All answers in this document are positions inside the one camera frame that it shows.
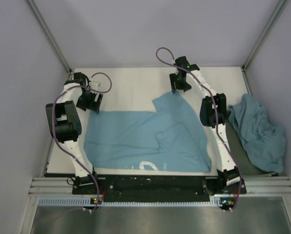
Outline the light blue printed t-shirt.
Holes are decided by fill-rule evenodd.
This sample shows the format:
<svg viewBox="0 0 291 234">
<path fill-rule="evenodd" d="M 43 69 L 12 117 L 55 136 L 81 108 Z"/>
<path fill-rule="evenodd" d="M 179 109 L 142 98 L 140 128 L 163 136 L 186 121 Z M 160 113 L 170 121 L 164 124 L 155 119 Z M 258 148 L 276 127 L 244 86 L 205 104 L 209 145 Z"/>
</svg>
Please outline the light blue printed t-shirt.
<svg viewBox="0 0 291 234">
<path fill-rule="evenodd" d="M 155 111 L 91 114 L 84 140 L 97 168 L 208 173 L 207 136 L 193 108 L 180 94 L 152 101 Z"/>
</svg>

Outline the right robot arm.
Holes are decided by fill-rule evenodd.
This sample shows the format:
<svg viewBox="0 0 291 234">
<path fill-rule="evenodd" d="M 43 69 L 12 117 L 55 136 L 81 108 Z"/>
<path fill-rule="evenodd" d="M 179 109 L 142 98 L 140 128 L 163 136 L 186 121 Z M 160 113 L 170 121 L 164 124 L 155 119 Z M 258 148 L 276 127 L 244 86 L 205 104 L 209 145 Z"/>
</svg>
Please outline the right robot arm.
<svg viewBox="0 0 291 234">
<path fill-rule="evenodd" d="M 190 64 L 185 56 L 174 59 L 172 66 L 176 68 L 176 72 L 169 75 L 172 92 L 193 90 L 201 98 L 199 119 L 212 137 L 218 189 L 223 193 L 240 194 L 242 178 L 226 134 L 226 95 L 216 92 L 203 78 L 200 68 L 196 64 Z"/>
</svg>

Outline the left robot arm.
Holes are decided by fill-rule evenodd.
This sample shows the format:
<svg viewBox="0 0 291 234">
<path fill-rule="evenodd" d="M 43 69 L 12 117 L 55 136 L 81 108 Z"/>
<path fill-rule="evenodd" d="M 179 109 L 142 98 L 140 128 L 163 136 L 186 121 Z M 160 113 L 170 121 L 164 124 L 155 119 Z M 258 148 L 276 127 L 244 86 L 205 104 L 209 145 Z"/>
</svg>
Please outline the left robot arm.
<svg viewBox="0 0 291 234">
<path fill-rule="evenodd" d="M 45 106 L 50 134 L 56 145 L 70 156 L 75 168 L 74 186 L 83 186 L 89 193 L 97 192 L 100 182 L 84 151 L 79 113 L 90 110 L 98 114 L 102 98 L 102 94 L 92 91 L 89 78 L 77 72 L 64 83 L 55 102 Z"/>
</svg>

